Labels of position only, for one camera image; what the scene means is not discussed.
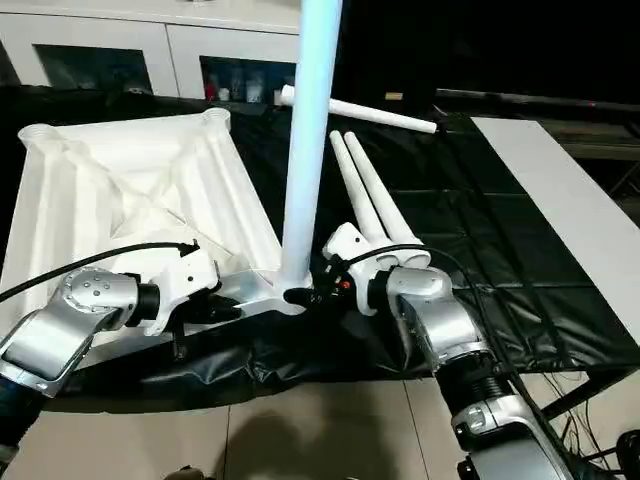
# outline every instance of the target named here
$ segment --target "silver metal arm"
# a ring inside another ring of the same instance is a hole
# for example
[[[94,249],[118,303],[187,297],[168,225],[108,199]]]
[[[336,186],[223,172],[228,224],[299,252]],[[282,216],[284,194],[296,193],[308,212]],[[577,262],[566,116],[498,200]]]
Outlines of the silver metal arm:
[[[573,478],[535,415],[496,373],[481,330],[435,268],[396,268],[386,283],[391,312],[406,321],[440,385],[460,446],[461,475],[502,480]]]
[[[21,319],[0,346],[0,375],[54,397],[101,330],[121,328],[138,304],[130,276],[86,267],[69,273],[41,310]]]

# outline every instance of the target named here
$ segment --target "black tablecloth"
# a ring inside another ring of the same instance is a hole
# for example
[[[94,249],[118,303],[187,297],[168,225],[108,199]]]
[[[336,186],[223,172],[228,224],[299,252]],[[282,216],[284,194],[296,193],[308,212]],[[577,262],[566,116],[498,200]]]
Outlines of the black tablecloth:
[[[2,248],[24,161],[17,131],[32,123],[69,125],[200,112],[205,102],[46,88],[0,89],[4,152]],[[232,137],[278,235],[282,231],[291,112],[228,105]],[[468,118],[446,119],[442,139],[331,117],[330,129],[354,131],[415,234],[455,256],[522,372],[640,365],[640,349],[534,203]],[[312,270],[343,222],[355,222],[330,147],[316,219]],[[455,266],[460,298],[475,311]],[[309,311],[260,315],[188,339],[177,363],[170,344],[84,369],[51,408],[162,411],[235,403],[301,382],[408,379],[429,367],[406,327],[388,315]]]

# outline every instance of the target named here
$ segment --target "glass cabinet door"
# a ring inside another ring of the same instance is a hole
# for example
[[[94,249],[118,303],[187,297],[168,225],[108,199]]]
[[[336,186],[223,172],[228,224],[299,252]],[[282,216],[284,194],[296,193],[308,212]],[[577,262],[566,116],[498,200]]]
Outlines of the glass cabinet door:
[[[35,45],[52,87],[152,94],[140,50]]]
[[[0,87],[6,85],[20,85],[20,80],[11,65],[7,52],[0,43]]]
[[[0,14],[0,40],[24,85],[178,96],[163,24]]]
[[[293,84],[296,34],[179,25],[167,31],[181,97],[273,104]]]
[[[282,87],[293,85],[296,66],[284,62],[200,57],[203,94],[209,101],[279,105]]]

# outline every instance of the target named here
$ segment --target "metal table leg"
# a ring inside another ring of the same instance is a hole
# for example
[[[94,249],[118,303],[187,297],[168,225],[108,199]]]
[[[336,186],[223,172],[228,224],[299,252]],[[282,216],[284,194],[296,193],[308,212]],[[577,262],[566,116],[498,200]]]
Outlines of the metal table leg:
[[[552,420],[564,412],[586,402],[589,398],[606,390],[611,385],[627,378],[636,369],[617,369],[602,372],[587,373],[589,380],[567,393],[564,397],[555,400],[542,409],[542,413],[548,420]]]

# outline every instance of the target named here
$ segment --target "white tube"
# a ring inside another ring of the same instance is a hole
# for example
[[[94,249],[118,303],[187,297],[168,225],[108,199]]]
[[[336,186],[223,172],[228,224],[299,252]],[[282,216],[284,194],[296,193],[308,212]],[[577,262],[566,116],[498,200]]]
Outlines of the white tube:
[[[280,288],[309,284],[309,258],[327,133],[342,0],[303,0],[293,106]]]
[[[347,146],[358,167],[362,181],[367,187],[371,200],[373,200],[373,204],[380,218],[382,218],[382,222],[391,240],[396,243],[422,244],[422,242],[413,235],[411,228],[409,228],[402,213],[398,210],[393,198],[391,198],[382,180],[380,180],[378,173],[371,164],[371,160],[369,160],[369,157],[353,132],[345,134],[344,140],[347,142]]]
[[[333,145],[333,151],[338,159],[338,165],[340,166],[340,172],[344,179],[344,184],[347,187],[347,193],[353,206],[353,211],[358,219],[358,226],[360,227],[360,233],[364,235],[369,243],[378,244],[381,241],[388,240],[387,235],[382,228],[378,214],[376,213],[371,199],[367,194],[367,190],[364,188],[364,184],[358,175],[356,166],[353,164],[353,159],[349,155],[349,150],[342,140],[340,132],[333,131],[329,135],[331,145]]]
[[[296,89],[290,85],[285,85],[282,89],[280,101],[283,105],[293,105],[296,95]],[[341,100],[329,99],[329,112],[334,115],[342,115],[343,117],[358,118],[360,120],[368,120],[383,125],[392,125],[394,127],[406,128],[407,130],[416,130],[418,132],[435,133],[438,127],[433,122],[420,120],[419,118],[406,117],[396,113],[385,112],[384,110],[376,110],[375,108],[363,107],[355,103],[347,103]]]

